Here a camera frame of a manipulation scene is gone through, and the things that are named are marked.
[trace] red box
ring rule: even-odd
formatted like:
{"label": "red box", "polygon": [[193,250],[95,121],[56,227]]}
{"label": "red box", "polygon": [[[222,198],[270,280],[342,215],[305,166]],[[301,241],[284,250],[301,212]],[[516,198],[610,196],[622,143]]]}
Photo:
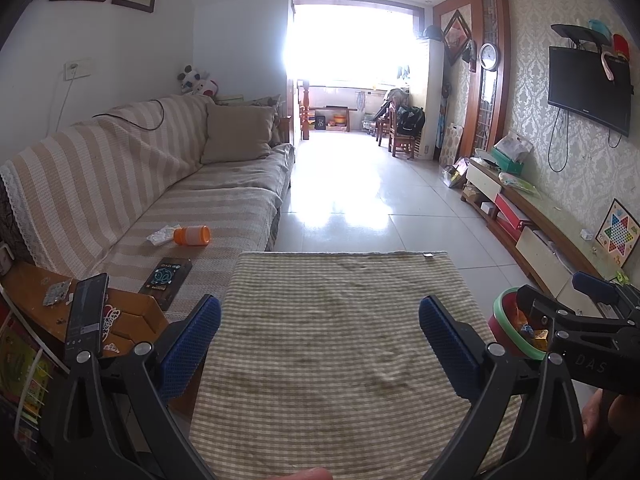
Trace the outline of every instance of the red box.
{"label": "red box", "polygon": [[500,225],[500,227],[502,227],[505,231],[507,231],[507,234],[511,238],[513,238],[516,242],[520,240],[520,235],[522,234],[522,231],[518,231],[517,229],[514,229],[511,223],[507,220],[507,217],[505,215],[503,215],[502,213],[498,213],[498,216],[495,219],[495,221],[497,221],[498,225]]}
{"label": "red box", "polygon": [[504,197],[502,193],[498,193],[495,198],[495,205],[506,217],[512,227],[518,231],[522,231],[525,226],[533,225],[531,218],[525,215],[520,209],[513,205],[513,203]]}

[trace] bright window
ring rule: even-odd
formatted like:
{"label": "bright window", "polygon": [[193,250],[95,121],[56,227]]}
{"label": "bright window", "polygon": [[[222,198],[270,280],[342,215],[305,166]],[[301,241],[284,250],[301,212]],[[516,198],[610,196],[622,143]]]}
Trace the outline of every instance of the bright window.
{"label": "bright window", "polygon": [[287,69],[311,84],[396,85],[415,42],[414,17],[369,7],[297,5]]}

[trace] sofa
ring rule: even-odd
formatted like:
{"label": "sofa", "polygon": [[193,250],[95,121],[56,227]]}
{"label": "sofa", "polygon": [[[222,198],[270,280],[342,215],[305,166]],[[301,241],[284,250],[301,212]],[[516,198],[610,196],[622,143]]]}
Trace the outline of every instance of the sofa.
{"label": "sofa", "polygon": [[[222,300],[240,253],[273,247],[294,149],[284,142],[256,160],[201,164],[211,105],[204,96],[125,105],[109,112],[121,119],[74,124],[14,156],[0,166],[0,238],[19,260],[77,279],[106,272],[111,287],[131,292],[162,258],[191,259],[169,321],[204,294]],[[146,240],[175,224],[207,225],[210,244]]]}

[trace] patterned wallpaper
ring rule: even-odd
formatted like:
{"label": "patterned wallpaper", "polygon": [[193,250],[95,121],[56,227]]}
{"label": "patterned wallpaper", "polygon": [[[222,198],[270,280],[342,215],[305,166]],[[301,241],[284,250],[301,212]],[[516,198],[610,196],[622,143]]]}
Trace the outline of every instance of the patterned wallpaper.
{"label": "patterned wallpaper", "polygon": [[[466,24],[471,29],[471,5],[458,9]],[[453,16],[452,12],[442,15],[442,30],[447,27],[449,20]],[[449,61],[445,61],[445,70],[449,66]],[[466,101],[469,97],[469,65],[462,61],[460,56],[456,62],[450,67],[449,80],[451,82],[451,95],[449,97],[449,108],[447,109],[447,124],[454,123],[460,126],[465,125],[466,118]]]}
{"label": "patterned wallpaper", "polygon": [[[613,33],[628,40],[630,34],[608,0],[509,0],[513,59],[511,98],[505,130],[528,137],[535,145],[527,159],[524,177],[547,193],[594,233],[600,228],[613,198],[622,202],[640,219],[640,51],[630,43],[632,83],[631,133],[612,149],[607,145],[608,128],[570,114],[569,159],[566,169],[554,173],[547,163],[547,150],[557,109],[548,97],[548,48],[566,46],[554,33],[553,23],[579,23],[602,20]],[[564,164],[566,124],[556,128],[551,164]],[[611,143],[619,134],[612,132]],[[625,271],[640,283],[640,249],[632,254]]]}

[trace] human hand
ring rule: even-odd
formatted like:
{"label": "human hand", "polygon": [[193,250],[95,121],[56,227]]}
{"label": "human hand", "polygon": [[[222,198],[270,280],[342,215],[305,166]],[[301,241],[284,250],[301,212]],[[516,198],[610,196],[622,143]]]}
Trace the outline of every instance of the human hand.
{"label": "human hand", "polygon": [[[582,409],[582,429],[591,454],[600,425],[602,390],[598,390]],[[626,436],[640,429],[640,397],[617,396],[607,415],[609,427],[617,436]]]}
{"label": "human hand", "polygon": [[323,467],[316,467],[300,471],[295,475],[271,478],[270,480],[334,480],[334,477],[327,471],[327,469]]}

